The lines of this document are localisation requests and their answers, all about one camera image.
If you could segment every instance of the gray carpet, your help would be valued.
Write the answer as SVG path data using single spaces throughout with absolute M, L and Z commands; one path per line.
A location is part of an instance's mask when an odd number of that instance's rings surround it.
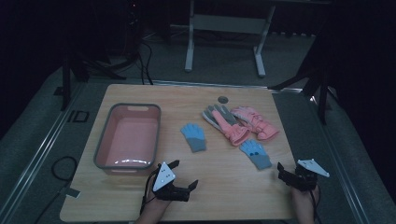
M 261 78 L 257 76 L 251 50 L 251 43 L 255 43 L 254 36 L 248 36 L 243 42 L 218 43 L 208 41 L 210 34 L 199 35 L 205 38 L 198 38 L 195 42 L 194 64 L 190 73 L 184 72 L 187 51 L 185 35 L 175 36 L 171 45 L 156 36 L 146 38 L 152 48 L 148 70 L 155 85 L 176 81 L 237 86 L 275 85 L 296 74 L 313 41 L 313 37 L 305 36 L 269 36 L 262 55 L 267 76 Z M 141 46 L 140 52 L 144 60 L 149 58 L 149 48 Z M 112 60 L 116 63 L 120 57 Z M 51 165 L 64 156 L 79 160 L 106 87 L 116 82 L 140 84 L 139 67 L 141 65 L 133 64 L 125 71 L 118 71 L 121 76 L 128 77 L 123 81 L 97 75 L 92 76 L 88 83 L 73 81 L 76 95 L 64 112 L 59 111 L 62 98 L 53 95 L 56 87 L 61 85 L 62 73 L 57 71 L 48 78 L 0 144 L 1 204 L 8 204 L 6 200 L 15 189 L 23 169 L 42 148 L 40 145 L 43 142 L 50 145 L 48 155 L 33 175 L 30 188 L 20 197 L 15 210 L 8 217 L 2 206 L 1 218 L 6 217 L 9 223 L 34 223 L 64 184 L 52 175 Z M 292 87 L 301 88 L 303 85 L 304 81 Z M 319 178 L 322 198 L 318 214 L 322 222 L 393 223 L 396 219 L 395 205 L 342 108 L 330 98 L 330 109 L 326 111 L 328 125 L 323 126 L 316 116 L 315 105 L 300 93 L 283 91 L 274 93 L 274 98 L 294 158 L 315 158 L 331 174 L 330 178 Z M 87 122 L 73 122 L 69 119 L 72 111 L 89 112 Z M 57 123 L 59 118 L 64 118 L 64 121 L 60 122 L 60 132 L 55 134 L 56 141 L 46 140 L 52 124 Z M 61 168 L 57 169 L 60 174 L 67 176 L 72 173 L 69 161 L 60 165 Z M 39 223 L 63 223 L 59 219 L 63 201 L 61 194 Z M 265 220 L 255 223 L 281 222 Z

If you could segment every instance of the plastic tub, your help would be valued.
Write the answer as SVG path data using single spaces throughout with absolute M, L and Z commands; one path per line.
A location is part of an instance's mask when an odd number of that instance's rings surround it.
M 147 175 L 155 167 L 161 109 L 154 104 L 116 104 L 110 109 L 94 155 L 109 175 Z

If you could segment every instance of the work glove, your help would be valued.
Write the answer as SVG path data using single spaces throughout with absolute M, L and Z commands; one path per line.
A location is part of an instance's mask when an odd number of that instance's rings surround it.
M 238 106 L 231 110 L 231 113 L 240 119 L 241 123 L 257 134 L 259 140 L 268 140 L 274 137 L 279 130 L 254 108 L 249 106 Z
M 203 116 L 207 122 L 221 131 L 233 146 L 241 145 L 250 135 L 247 127 L 238 124 L 233 114 L 224 105 L 210 105 L 203 112 Z
M 192 152 L 206 150 L 204 130 L 198 124 L 188 123 L 180 129 Z
M 272 166 L 270 158 L 264 151 L 264 147 L 255 140 L 249 139 L 245 141 L 239 149 L 247 154 L 254 165 L 256 165 L 257 169 L 263 170 Z

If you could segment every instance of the blue glove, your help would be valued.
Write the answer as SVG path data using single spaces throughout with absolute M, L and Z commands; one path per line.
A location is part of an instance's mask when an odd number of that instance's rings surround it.
M 272 166 L 270 158 L 264 151 L 264 147 L 255 140 L 249 139 L 242 143 L 239 148 L 247 154 L 257 169 L 262 170 Z
M 204 130 L 198 124 L 188 123 L 180 130 L 192 152 L 206 150 Z

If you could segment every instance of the hand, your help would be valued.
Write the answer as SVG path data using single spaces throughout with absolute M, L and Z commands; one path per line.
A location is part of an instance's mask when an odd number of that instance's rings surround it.
M 166 208 L 172 201 L 163 201 L 157 198 L 154 198 L 155 195 L 151 190 L 152 181 L 154 178 L 151 178 L 149 181 L 149 192 L 148 197 L 146 199 L 145 208 L 137 219 L 135 224 L 156 224 L 161 220 L 163 214 L 166 211 Z
M 319 202 L 318 186 L 312 190 L 312 194 L 314 195 L 316 206 Z M 291 197 L 298 222 L 300 224 L 314 224 L 315 209 L 309 191 L 299 191 L 298 189 L 291 188 Z

